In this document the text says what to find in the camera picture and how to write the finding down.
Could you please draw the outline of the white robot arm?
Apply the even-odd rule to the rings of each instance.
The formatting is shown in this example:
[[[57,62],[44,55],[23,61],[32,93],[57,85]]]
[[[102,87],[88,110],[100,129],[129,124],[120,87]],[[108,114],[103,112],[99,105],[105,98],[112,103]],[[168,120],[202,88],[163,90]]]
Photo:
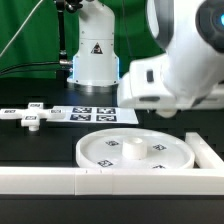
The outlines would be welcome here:
[[[99,0],[83,0],[79,50],[67,82],[87,91],[116,85],[120,107],[163,117],[224,108],[224,0],[147,0],[146,12],[163,53],[132,61],[120,76],[114,13]]]

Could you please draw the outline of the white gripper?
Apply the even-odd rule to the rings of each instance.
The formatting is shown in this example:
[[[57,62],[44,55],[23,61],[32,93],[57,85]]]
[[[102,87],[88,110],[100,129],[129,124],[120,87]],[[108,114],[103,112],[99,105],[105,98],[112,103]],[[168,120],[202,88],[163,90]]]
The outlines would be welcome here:
[[[162,117],[178,110],[224,108],[224,59],[213,62],[167,55],[133,61],[120,81],[117,104],[121,108],[155,110]]]

